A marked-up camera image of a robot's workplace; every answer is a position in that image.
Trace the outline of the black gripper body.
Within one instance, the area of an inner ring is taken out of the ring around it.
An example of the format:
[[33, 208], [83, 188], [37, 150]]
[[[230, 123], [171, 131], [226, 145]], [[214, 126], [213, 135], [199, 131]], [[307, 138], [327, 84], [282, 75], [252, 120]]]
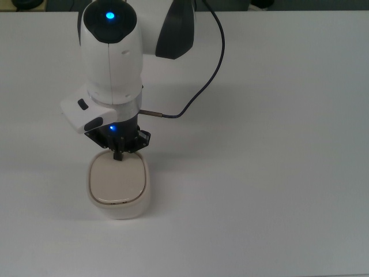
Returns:
[[114, 122], [100, 126], [84, 133], [102, 148], [110, 149], [110, 138], [119, 143], [121, 137], [125, 140], [124, 152], [133, 153], [149, 145], [151, 134], [138, 126], [138, 116], [122, 122]]

